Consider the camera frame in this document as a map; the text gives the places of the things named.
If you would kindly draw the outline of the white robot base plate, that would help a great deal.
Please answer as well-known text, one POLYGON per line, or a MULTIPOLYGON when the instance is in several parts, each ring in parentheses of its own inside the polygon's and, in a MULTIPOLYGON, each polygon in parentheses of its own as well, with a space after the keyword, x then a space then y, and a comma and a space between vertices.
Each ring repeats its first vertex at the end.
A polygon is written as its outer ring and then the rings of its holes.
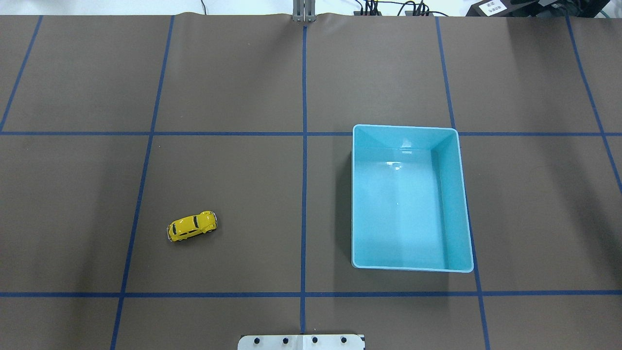
POLYGON ((238 350, 364 350, 366 341, 359 334, 272 334, 240 338, 238 350))

